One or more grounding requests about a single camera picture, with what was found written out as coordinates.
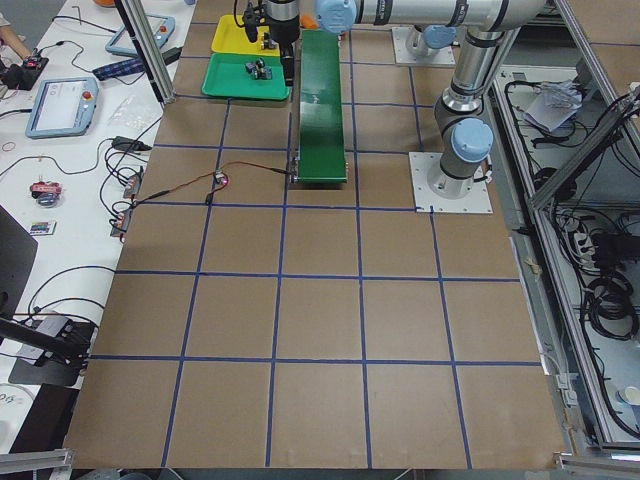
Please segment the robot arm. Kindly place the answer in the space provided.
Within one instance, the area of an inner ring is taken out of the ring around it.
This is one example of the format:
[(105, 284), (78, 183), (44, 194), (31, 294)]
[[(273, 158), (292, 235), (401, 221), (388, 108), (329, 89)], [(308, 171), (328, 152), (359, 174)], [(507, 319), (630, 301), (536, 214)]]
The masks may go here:
[(285, 85), (293, 87), (294, 46), (300, 35), (299, 3), (296, 0), (268, 0), (264, 2), (264, 13), (270, 35), (279, 48)]
[[(346, 35), (356, 63), (351, 150), (409, 152), (441, 145), (446, 123), (480, 115), (482, 97), (519, 29), (543, 7), (530, 0), (315, 2), (319, 25)], [(412, 38), (431, 26), (457, 29), (454, 69), (402, 65), (393, 78), (395, 25), (410, 27)]]

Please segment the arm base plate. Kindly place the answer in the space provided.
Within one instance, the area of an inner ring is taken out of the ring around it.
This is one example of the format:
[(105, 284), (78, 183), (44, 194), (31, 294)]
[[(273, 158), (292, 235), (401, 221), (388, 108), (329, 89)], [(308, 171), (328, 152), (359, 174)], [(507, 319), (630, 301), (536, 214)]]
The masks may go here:
[(452, 68), (455, 65), (452, 45), (456, 36), (456, 27), (443, 25), (393, 27), (395, 63)]
[(478, 166), (471, 178), (452, 179), (441, 170), (439, 152), (410, 152), (415, 210), (419, 213), (493, 213), (487, 181)]

